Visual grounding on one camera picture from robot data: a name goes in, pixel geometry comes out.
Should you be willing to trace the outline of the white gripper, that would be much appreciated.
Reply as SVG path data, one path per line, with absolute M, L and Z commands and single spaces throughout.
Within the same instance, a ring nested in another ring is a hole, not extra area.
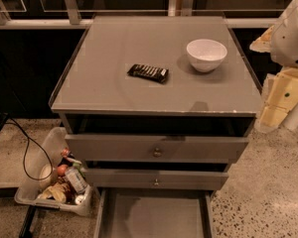
M 259 124 L 277 128 L 298 104 L 298 0 L 292 0 L 274 24 L 270 54 L 284 67 L 273 78 Z

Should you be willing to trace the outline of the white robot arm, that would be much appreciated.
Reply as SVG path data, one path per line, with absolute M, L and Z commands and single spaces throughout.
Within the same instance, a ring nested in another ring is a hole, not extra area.
M 298 127 L 298 0 L 293 0 L 274 24 L 270 40 L 271 59 L 282 66 L 258 118 L 267 129 L 283 124 Z

